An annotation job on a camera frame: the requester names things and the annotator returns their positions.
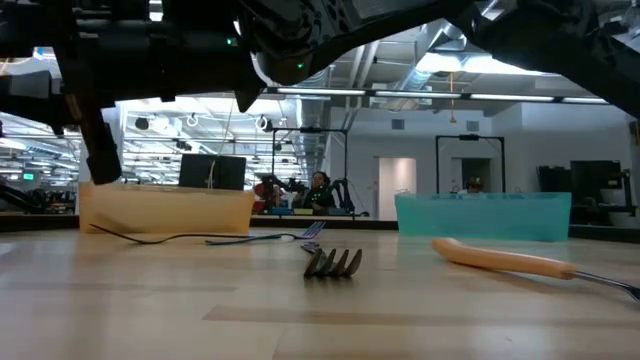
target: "spatula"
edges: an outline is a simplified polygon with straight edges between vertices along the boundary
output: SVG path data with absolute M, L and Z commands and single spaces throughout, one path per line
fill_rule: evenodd
M 578 271 L 573 264 L 543 257 L 515 254 L 504 251 L 484 250 L 466 246 L 451 238 L 435 239 L 431 247 L 447 260 L 491 270 L 512 271 L 542 275 L 562 280 L 582 279 L 624 290 L 640 302 L 640 288 L 619 281 Z

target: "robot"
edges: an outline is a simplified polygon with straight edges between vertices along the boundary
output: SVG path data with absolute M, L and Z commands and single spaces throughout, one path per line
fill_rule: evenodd
M 640 118 L 640 53 L 616 39 L 629 24 L 601 26 L 595 1 L 511 1 L 489 20 L 472 0 L 0 0 L 0 59 L 52 47 L 63 79 L 58 89 L 48 72 L 0 77 L 0 111 L 59 135 L 80 127 L 92 178 L 106 184 L 121 168 L 100 110 L 118 100 L 234 91 L 246 111 L 267 87 L 252 56 L 293 85 L 359 45 L 444 18 L 495 59 L 563 75 Z

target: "doorway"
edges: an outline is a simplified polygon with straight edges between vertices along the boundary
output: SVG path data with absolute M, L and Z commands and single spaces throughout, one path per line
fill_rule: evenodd
M 483 186 L 483 192 L 493 192 L 491 187 L 491 159 L 460 159 L 463 187 L 470 178 L 477 178 Z
M 395 196 L 417 191 L 416 159 L 378 158 L 378 186 L 376 207 L 378 220 L 396 221 Z

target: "tan box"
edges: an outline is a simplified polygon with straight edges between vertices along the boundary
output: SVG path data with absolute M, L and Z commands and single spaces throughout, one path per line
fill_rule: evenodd
M 248 234 L 254 195 L 153 185 L 79 186 L 80 231 Z

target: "wooden tabletop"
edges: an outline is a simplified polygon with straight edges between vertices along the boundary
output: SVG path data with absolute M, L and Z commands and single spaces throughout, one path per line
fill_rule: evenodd
M 287 241 L 2 234 L 0 359 L 640 358 L 640 304 L 621 291 L 452 265 L 394 232 L 317 241 L 363 249 L 352 280 L 305 280 L 308 254 Z M 640 285 L 637 245 L 482 245 Z

